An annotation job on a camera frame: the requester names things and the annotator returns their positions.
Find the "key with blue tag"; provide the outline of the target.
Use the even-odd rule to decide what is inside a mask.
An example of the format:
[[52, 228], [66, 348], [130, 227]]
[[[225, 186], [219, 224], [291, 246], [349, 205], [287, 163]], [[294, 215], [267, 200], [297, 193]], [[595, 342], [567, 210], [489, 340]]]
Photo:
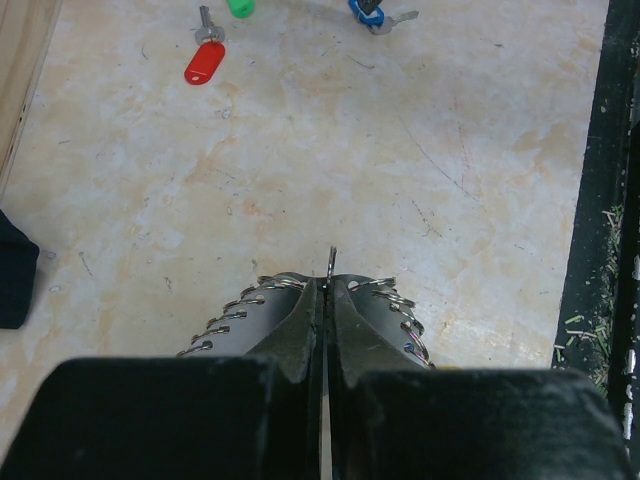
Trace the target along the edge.
[[356, 20], [372, 35], [387, 35], [398, 24], [415, 20], [419, 16], [416, 10], [398, 15], [387, 15], [381, 8], [381, 1], [348, 0], [347, 4]]

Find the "key with red tag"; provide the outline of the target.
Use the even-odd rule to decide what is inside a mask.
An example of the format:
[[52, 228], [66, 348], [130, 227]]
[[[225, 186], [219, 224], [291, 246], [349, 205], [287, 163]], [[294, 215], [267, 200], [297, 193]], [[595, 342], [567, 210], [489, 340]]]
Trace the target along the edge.
[[199, 13], [202, 26], [194, 34], [198, 49], [184, 71], [186, 82], [195, 86], [212, 79], [226, 53], [224, 28], [212, 21], [207, 6], [201, 5]]

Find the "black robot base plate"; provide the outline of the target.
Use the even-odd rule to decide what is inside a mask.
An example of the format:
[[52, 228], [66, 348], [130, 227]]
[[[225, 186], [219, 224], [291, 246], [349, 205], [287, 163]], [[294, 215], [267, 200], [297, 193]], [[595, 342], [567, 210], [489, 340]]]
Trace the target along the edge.
[[585, 373], [618, 417], [634, 423], [638, 357], [638, 166], [630, 159], [639, 60], [639, 4], [611, 1], [591, 107], [552, 365]]

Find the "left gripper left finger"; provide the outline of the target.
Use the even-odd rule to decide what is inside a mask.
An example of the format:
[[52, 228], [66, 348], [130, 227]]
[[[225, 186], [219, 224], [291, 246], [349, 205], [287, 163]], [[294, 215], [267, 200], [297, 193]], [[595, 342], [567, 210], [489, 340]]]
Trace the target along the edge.
[[316, 479], [320, 294], [245, 290], [173, 357], [76, 358], [43, 381], [5, 479]]

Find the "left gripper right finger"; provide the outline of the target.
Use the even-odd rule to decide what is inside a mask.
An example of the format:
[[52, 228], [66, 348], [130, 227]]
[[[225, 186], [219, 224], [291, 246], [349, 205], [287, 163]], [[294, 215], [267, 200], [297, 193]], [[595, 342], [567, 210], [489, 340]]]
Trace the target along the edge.
[[337, 479], [631, 479], [591, 380], [558, 369], [436, 367], [388, 280], [327, 292]]

